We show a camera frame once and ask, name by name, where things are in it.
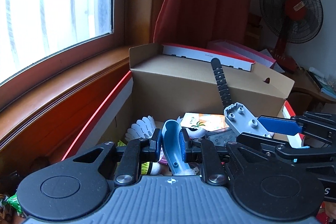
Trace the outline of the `blue grey clamp tool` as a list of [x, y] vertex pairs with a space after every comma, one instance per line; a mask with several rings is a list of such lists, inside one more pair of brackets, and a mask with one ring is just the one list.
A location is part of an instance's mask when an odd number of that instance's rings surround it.
[[181, 125], [173, 119], [165, 121], [162, 128], [162, 149], [173, 176], [193, 176], [195, 172], [182, 159], [179, 144]]

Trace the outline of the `white feather shuttlecock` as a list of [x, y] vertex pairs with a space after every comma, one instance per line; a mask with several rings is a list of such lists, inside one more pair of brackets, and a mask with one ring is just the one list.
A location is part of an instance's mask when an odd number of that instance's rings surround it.
[[133, 139], [151, 139], [156, 129], [156, 124], [152, 116], [143, 117], [133, 123], [130, 128], [127, 129], [125, 134], [125, 140], [131, 141]]

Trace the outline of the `orange white packet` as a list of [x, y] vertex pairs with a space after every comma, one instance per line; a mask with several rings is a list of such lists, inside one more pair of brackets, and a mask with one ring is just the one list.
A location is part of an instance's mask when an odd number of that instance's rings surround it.
[[206, 131], [216, 131], [228, 128], [224, 115], [185, 113], [180, 125], [192, 129], [204, 129]]

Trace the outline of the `red cardboard shoe box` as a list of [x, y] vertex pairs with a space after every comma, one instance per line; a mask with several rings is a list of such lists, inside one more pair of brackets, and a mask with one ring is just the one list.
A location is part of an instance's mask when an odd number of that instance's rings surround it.
[[254, 116], [290, 118], [288, 96], [294, 81], [242, 57], [176, 44], [145, 44], [129, 50], [130, 69], [88, 120], [64, 157], [104, 141], [122, 139], [133, 122], [157, 122], [185, 113], [222, 114], [223, 105], [211, 67], [223, 66], [231, 98]]

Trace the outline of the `pink red flat box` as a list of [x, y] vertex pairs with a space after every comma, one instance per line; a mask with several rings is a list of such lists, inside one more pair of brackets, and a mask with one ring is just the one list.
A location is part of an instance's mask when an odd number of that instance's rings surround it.
[[270, 55], [268, 51], [266, 51], [266, 53], [258, 52], [248, 48], [247, 46], [232, 42], [230, 40], [216, 40], [213, 42], [208, 42], [207, 48], [217, 52], [230, 53], [236, 56], [246, 57], [271, 69], [274, 68], [276, 63], [276, 60]]

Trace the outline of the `black standing fan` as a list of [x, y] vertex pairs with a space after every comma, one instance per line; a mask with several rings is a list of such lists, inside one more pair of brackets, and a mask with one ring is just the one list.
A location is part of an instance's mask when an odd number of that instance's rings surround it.
[[259, 0], [259, 5], [265, 24], [278, 37], [272, 57], [284, 70], [296, 71], [297, 63], [285, 53], [286, 46], [318, 35], [323, 24], [321, 0]]

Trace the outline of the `green round toy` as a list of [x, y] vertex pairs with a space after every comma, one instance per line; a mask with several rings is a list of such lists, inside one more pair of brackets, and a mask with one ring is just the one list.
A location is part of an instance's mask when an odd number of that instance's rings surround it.
[[23, 214], [23, 210], [22, 210], [22, 207], [21, 207], [21, 204], [19, 203], [18, 201], [18, 197], [17, 197], [17, 194], [15, 193], [13, 196], [11, 197], [8, 197], [6, 202], [11, 206], [13, 207], [17, 213], [19, 215], [22, 215]]

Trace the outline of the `window frame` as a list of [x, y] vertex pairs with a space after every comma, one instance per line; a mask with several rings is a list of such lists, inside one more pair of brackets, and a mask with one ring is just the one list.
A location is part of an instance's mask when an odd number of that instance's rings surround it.
[[1, 108], [98, 53], [145, 40], [151, 0], [1, 0]]

